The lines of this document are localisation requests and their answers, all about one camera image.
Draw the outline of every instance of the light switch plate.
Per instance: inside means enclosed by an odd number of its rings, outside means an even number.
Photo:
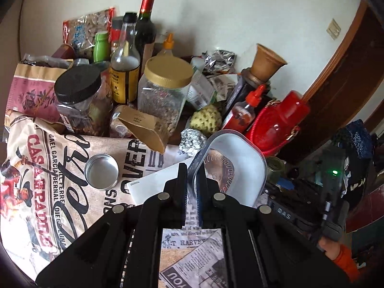
[[[340,31],[341,31],[340,26],[337,24],[335,19],[332,18],[332,21],[328,26],[327,32],[329,33],[329,35],[332,37],[333,40],[336,40],[340,34]]]

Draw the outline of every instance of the green bottle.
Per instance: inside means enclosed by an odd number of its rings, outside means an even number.
[[[103,60],[109,60],[109,43],[108,43],[108,31],[99,31],[95,37],[95,47],[93,49],[93,62],[102,62]]]

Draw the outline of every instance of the gold jar lid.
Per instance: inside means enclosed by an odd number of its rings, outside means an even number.
[[[147,60],[144,75],[156,85],[168,89],[179,89],[190,84],[193,69],[181,58],[161,55]]]

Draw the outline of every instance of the orange sleeve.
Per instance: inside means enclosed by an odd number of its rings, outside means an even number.
[[[340,244],[340,253],[335,260],[335,264],[347,273],[351,282],[359,278],[360,272],[354,260],[352,260],[352,252],[349,248]]]

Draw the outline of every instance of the red water bottle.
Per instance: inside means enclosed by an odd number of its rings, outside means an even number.
[[[302,96],[291,91],[282,102],[266,106],[245,136],[264,156],[272,156],[289,141],[293,129],[309,112],[310,108]]]

